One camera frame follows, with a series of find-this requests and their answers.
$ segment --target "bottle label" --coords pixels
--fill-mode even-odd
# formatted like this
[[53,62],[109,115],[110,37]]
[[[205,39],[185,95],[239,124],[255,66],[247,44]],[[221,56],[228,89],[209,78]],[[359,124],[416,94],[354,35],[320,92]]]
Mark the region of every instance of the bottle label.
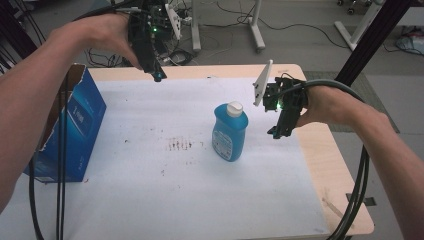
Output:
[[213,131],[212,145],[215,151],[225,160],[230,160],[233,153],[233,141],[221,131]]

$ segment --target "plastic bottle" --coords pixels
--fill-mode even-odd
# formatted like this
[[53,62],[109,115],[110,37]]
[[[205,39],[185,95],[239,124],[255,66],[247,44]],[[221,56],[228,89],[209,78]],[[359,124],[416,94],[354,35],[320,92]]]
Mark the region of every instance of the plastic bottle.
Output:
[[223,159],[233,162],[243,150],[249,120],[239,102],[222,104],[214,112],[216,123],[212,132],[213,148]]

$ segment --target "floor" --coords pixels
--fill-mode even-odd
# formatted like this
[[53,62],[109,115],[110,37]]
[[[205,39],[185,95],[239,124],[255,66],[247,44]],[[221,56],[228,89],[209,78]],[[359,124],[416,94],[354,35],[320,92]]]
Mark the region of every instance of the floor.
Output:
[[[46,1],[33,11],[33,16],[42,31],[48,33],[79,15],[102,6],[103,0],[60,0]],[[253,0],[219,1],[222,8],[248,12]],[[268,25],[284,30],[272,30],[259,22],[266,48],[255,51],[252,34],[246,25],[218,28],[204,25],[228,25],[236,23],[240,14],[220,10],[216,1],[199,4],[199,21],[202,51],[188,65],[263,64],[268,59],[274,63],[294,63],[306,71],[339,71],[351,51],[334,27],[342,21],[351,32],[359,24],[366,9],[359,6],[354,15],[348,15],[348,6],[337,6],[332,0],[284,1],[267,0],[262,3],[260,18]],[[324,31],[338,45],[332,44],[316,28]],[[182,29],[180,48],[191,51],[190,28]],[[399,37],[401,27],[396,27],[385,41],[388,49]],[[84,54],[77,62],[87,63]],[[382,100],[400,130],[399,136],[424,159],[424,58],[404,52],[388,52],[381,47],[363,70],[370,84]],[[333,136],[352,173],[356,176],[361,142],[353,133],[334,132]],[[376,206],[368,207],[375,222],[375,231],[353,239],[402,239],[393,211],[390,207],[379,178],[372,168],[367,197],[373,197]]]

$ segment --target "box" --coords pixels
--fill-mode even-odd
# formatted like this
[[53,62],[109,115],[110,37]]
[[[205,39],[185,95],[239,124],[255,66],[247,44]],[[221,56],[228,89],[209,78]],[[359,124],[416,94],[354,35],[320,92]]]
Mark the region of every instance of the box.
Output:
[[[90,159],[106,104],[84,65],[72,65],[68,75],[66,138],[66,182],[81,182]],[[64,103],[65,81],[61,87]],[[35,161],[35,179],[43,183],[58,182],[59,109],[58,96],[47,120],[45,134]],[[29,175],[29,168],[24,171]]]

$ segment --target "hand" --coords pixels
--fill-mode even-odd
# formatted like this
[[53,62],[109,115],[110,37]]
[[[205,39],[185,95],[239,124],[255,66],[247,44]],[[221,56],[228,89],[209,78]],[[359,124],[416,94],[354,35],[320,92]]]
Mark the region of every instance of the hand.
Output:
[[54,30],[50,37],[82,35],[80,50],[95,48],[110,51],[125,57],[134,67],[141,69],[128,42],[128,19],[129,15],[125,13],[83,18]]

